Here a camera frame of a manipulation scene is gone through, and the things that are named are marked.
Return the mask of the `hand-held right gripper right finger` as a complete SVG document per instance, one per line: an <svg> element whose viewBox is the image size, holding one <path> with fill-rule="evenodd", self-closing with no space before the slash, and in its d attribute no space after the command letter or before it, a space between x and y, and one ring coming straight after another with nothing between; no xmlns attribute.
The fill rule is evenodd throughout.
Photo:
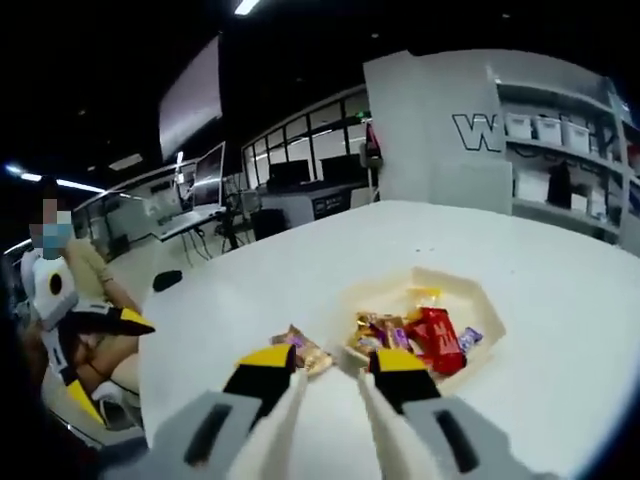
<svg viewBox="0 0 640 480"><path fill-rule="evenodd" d="M372 434L383 479L557 479L512 453L509 436L403 349L372 354Z"/></svg>

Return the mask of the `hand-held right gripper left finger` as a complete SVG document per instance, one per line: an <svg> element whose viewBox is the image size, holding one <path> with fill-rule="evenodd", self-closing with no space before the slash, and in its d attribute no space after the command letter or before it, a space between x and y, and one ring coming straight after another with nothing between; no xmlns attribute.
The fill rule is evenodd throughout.
<svg viewBox="0 0 640 480"><path fill-rule="evenodd" d="M101 479L286 479L299 411L296 347L239 360L221 391L206 391L158 427L150 449Z"/></svg>

